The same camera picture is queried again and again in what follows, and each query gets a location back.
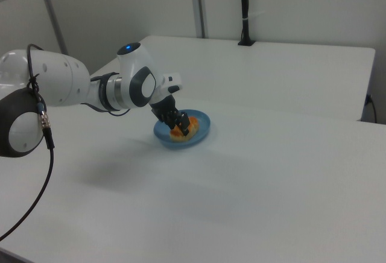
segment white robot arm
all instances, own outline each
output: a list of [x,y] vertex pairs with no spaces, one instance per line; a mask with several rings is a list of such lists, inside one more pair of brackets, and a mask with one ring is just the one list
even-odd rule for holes
[[[117,52],[119,69],[90,79],[85,65],[70,56],[31,51],[31,65],[39,83],[39,95],[48,106],[86,104],[99,112],[143,107],[149,104],[170,129],[177,125],[188,134],[189,119],[175,107],[172,93],[182,88],[178,73],[160,75],[140,43]],[[28,82],[26,50],[14,50],[0,58],[0,156],[21,157],[42,140],[42,126]]]

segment orange food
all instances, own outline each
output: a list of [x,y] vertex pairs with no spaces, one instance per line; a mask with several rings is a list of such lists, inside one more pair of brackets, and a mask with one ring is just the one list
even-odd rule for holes
[[170,139],[174,142],[185,142],[190,140],[190,138],[192,138],[198,132],[200,125],[198,124],[198,119],[193,116],[189,117],[189,122],[190,122],[190,125],[188,126],[188,130],[189,130],[188,135],[184,136],[181,130],[177,126],[175,126],[170,131]]

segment table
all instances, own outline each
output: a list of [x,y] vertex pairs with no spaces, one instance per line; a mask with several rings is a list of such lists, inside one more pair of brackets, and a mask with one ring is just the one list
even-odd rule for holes
[[[385,262],[383,125],[176,99],[212,120],[179,151],[154,137],[149,107],[50,109],[52,179],[0,247],[33,262]],[[48,152],[0,163],[3,232]]]
[[[179,72],[182,97],[305,115],[360,120],[375,50],[342,46],[149,36],[163,73]],[[101,73],[119,72],[117,59]]]

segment blue plate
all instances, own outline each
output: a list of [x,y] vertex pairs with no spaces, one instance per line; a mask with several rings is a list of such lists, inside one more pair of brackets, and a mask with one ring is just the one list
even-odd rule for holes
[[200,128],[198,129],[198,132],[190,140],[186,142],[173,142],[169,136],[170,128],[166,124],[160,121],[157,121],[156,125],[154,126],[154,134],[160,139],[161,143],[166,147],[170,147],[170,148],[190,147],[202,141],[209,132],[210,118],[207,116],[207,114],[201,111],[192,110],[192,109],[185,109],[180,111],[186,112],[188,116],[196,117],[198,119]]

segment cable connector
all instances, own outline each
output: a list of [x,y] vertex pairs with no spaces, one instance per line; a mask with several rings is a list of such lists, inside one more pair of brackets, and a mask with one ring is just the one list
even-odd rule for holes
[[49,123],[48,115],[44,109],[43,103],[37,103],[37,111],[39,113],[39,121],[42,126],[43,135],[46,140],[47,149],[53,150],[55,148],[54,140],[52,138],[51,124]]
[[364,100],[364,105],[368,105],[368,103],[372,103],[373,102],[373,99],[372,99],[372,95],[371,94],[366,94],[366,99]]

